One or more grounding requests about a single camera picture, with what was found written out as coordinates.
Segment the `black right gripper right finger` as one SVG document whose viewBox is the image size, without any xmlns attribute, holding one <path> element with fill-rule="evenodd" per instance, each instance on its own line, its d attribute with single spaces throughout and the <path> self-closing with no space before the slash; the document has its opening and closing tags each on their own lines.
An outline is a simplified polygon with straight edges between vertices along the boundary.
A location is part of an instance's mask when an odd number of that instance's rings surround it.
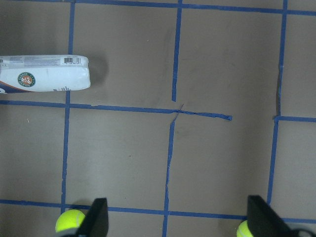
<svg viewBox="0 0 316 237">
<path fill-rule="evenodd" d="M 291 229 L 259 195 L 247 198 L 247 224 L 254 237 L 291 237 Z"/>
</svg>

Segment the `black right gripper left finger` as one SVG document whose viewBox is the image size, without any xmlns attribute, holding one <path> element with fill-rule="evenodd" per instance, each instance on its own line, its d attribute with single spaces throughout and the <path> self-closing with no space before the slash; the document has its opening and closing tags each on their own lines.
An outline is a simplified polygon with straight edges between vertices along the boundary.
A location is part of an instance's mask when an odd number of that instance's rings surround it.
<svg viewBox="0 0 316 237">
<path fill-rule="evenodd" d="M 107 199 L 96 198 L 85 219 L 75 232 L 75 237 L 106 237 L 109 230 Z"/>
</svg>

